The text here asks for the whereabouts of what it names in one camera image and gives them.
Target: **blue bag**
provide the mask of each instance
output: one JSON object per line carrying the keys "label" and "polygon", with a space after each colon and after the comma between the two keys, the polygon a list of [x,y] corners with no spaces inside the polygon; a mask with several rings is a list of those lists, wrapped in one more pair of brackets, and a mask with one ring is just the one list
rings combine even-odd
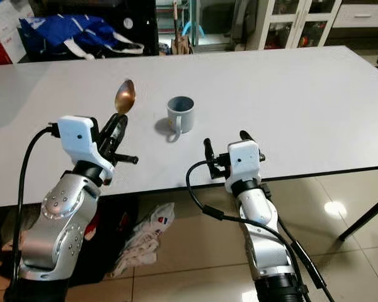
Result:
{"label": "blue bag", "polygon": [[[29,17],[20,19],[21,30],[27,49],[41,54],[74,55],[88,60],[94,59],[84,49],[104,47],[113,53],[141,55],[144,46],[134,43],[117,33],[102,18],[87,15],[61,15]],[[117,49],[120,42],[134,48]]]}

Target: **white table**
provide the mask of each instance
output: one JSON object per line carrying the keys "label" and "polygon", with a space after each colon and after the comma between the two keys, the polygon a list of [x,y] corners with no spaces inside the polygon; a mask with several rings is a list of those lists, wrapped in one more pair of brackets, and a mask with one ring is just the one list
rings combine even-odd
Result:
{"label": "white table", "polygon": [[[346,47],[7,65],[0,66],[0,206],[16,204],[32,136],[63,115],[94,116],[102,127],[126,78],[137,100],[118,152],[140,160],[118,164],[104,194],[182,187],[189,166],[204,159],[205,137],[218,154],[240,130],[266,155],[264,178],[378,167],[378,70]],[[195,101],[195,127],[168,143],[160,120],[178,95]],[[60,140],[43,137],[28,165],[25,203],[39,202],[71,168]],[[193,175],[194,185],[211,182],[206,168]]]}

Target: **mug handle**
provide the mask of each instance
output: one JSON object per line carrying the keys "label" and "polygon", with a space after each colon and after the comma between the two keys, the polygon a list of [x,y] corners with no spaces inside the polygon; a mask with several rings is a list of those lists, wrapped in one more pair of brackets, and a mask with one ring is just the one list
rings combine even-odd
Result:
{"label": "mug handle", "polygon": [[176,136],[175,136],[175,140],[178,139],[178,137],[182,134],[182,116],[177,116],[176,117]]}

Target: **white cabinet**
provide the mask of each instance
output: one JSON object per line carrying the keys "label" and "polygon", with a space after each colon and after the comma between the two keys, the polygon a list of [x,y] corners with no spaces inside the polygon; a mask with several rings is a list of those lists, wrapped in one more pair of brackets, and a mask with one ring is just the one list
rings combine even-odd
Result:
{"label": "white cabinet", "polygon": [[341,0],[259,0],[246,49],[323,46]]}

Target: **glass cabinet door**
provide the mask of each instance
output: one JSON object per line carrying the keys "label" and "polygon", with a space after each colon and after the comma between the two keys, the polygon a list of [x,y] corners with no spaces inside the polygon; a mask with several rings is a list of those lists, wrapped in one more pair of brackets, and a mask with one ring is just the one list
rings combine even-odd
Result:
{"label": "glass cabinet door", "polygon": [[331,13],[335,0],[312,0],[310,14]]}
{"label": "glass cabinet door", "polygon": [[265,49],[285,48],[291,32],[292,22],[270,23]]}
{"label": "glass cabinet door", "polygon": [[275,0],[273,14],[295,14],[299,0]]}
{"label": "glass cabinet door", "polygon": [[302,30],[298,47],[317,46],[321,40],[327,21],[307,21]]}

